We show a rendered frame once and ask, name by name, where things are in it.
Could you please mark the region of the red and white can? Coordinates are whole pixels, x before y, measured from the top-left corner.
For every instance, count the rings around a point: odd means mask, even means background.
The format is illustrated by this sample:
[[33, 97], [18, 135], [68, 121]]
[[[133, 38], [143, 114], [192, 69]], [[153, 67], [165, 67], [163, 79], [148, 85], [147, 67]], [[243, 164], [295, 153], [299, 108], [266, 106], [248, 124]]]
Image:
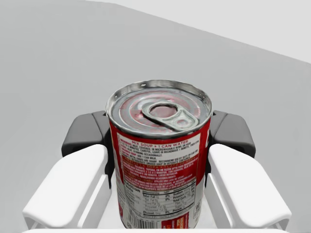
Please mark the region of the red and white can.
[[172, 80], [132, 83], [108, 99], [119, 214], [126, 228], [197, 225], [212, 114], [204, 91]]

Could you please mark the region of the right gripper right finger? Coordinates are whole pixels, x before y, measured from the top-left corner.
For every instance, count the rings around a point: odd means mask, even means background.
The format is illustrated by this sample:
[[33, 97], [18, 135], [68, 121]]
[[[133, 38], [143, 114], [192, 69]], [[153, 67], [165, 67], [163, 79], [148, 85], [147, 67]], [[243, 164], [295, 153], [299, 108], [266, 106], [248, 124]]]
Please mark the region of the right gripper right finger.
[[243, 117], [214, 111], [205, 197], [218, 229], [285, 229], [292, 213], [262, 165]]

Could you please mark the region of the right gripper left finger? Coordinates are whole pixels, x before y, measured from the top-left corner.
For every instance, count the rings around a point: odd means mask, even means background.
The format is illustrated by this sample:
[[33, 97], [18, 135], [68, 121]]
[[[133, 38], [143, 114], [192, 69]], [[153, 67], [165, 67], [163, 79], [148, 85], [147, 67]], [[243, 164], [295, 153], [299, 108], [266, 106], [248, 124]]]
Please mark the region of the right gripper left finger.
[[111, 196], [114, 171], [105, 111], [77, 116], [61, 147], [62, 158], [24, 207], [28, 229], [96, 229]]

